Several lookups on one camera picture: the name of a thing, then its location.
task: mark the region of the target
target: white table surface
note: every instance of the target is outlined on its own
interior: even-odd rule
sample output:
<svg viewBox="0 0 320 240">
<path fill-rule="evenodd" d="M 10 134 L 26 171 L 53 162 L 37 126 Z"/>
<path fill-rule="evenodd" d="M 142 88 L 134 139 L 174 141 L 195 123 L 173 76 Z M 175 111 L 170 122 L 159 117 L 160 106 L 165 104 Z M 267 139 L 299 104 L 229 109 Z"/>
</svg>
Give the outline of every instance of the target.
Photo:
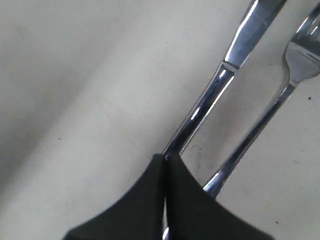
<svg viewBox="0 0 320 240">
<path fill-rule="evenodd" d="M 0 0 L 0 239 L 61 239 L 119 199 L 204 90 L 249 2 Z M 288 0 L 191 141 L 183 160 L 201 184 L 288 76 L 282 54 L 317 2 Z M 319 119 L 317 77 L 218 201 L 276 239 L 319 239 Z"/>
</svg>

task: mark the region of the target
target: silverware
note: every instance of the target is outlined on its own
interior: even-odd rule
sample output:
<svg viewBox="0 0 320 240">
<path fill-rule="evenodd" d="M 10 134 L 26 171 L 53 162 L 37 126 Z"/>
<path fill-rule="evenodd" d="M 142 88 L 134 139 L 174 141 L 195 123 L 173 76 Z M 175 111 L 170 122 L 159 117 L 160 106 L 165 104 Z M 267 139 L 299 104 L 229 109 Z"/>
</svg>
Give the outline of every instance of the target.
<svg viewBox="0 0 320 240">
<path fill-rule="evenodd" d="M 182 153 L 287 0 L 253 0 L 213 79 L 164 150 Z"/>
<path fill-rule="evenodd" d="M 284 82 L 279 93 L 275 96 L 269 107 L 263 112 L 241 144 L 204 186 L 203 189 L 213 198 L 217 197 L 240 159 L 251 144 L 257 139 L 279 108 L 290 97 L 296 87 L 304 80 L 320 74 L 320 41 L 318 41 L 320 35 L 320 22 L 318 22 L 319 14 L 320 4 L 318 4 L 304 20 L 287 45 L 285 60 L 290 72 L 289 79 Z"/>
</svg>

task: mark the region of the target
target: fork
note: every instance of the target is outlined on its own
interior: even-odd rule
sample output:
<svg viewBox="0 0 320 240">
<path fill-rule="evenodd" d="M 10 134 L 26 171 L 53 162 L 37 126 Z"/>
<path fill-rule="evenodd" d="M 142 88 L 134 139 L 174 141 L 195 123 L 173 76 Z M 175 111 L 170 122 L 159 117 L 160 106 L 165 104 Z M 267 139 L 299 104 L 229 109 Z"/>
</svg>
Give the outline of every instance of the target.
<svg viewBox="0 0 320 240">
<path fill-rule="evenodd" d="M 304 20 L 286 47 L 284 55 L 286 67 L 290 73 L 288 80 L 283 83 L 271 104 L 262 113 L 248 135 L 203 187 L 203 190 L 213 198 L 217 197 L 240 159 L 296 87 L 304 80 L 320 74 L 320 41 L 318 41 L 320 22 L 317 22 L 319 14 L 320 4 Z"/>
</svg>

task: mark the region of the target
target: fork handle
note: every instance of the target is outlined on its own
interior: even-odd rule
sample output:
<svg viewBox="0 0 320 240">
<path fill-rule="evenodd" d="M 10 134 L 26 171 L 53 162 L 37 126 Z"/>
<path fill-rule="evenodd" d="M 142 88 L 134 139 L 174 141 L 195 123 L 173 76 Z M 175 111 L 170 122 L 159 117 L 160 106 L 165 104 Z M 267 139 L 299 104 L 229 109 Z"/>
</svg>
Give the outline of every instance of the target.
<svg viewBox="0 0 320 240">
<path fill-rule="evenodd" d="M 227 158 L 227 160 L 221 165 L 221 167 L 216 171 L 213 177 L 208 181 L 208 183 L 203 187 L 212 198 L 216 198 L 222 189 L 223 185 L 236 168 L 240 159 L 247 152 L 252 143 L 257 139 L 262 130 L 266 127 L 269 121 L 273 118 L 279 108 L 285 103 L 285 101 L 290 97 L 290 95 L 295 90 L 295 87 L 291 84 L 286 85 L 281 93 L 271 102 L 271 104 L 262 113 L 258 121 L 255 123 L 253 128 L 249 131 L 246 137 L 242 140 L 240 145 L 235 149 L 235 151 Z"/>
</svg>

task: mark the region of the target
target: knife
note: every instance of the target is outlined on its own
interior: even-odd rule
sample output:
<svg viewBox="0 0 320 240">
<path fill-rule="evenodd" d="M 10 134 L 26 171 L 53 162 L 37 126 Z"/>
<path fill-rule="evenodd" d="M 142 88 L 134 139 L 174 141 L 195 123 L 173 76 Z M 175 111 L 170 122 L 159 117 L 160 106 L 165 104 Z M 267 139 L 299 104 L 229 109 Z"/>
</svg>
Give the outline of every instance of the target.
<svg viewBox="0 0 320 240">
<path fill-rule="evenodd" d="M 212 80 L 163 151 L 164 156 L 184 151 L 286 1 L 253 0 L 250 3 Z M 209 192 L 211 188 L 207 184 L 203 190 Z M 169 235 L 167 227 L 162 239 L 169 239 Z"/>
</svg>

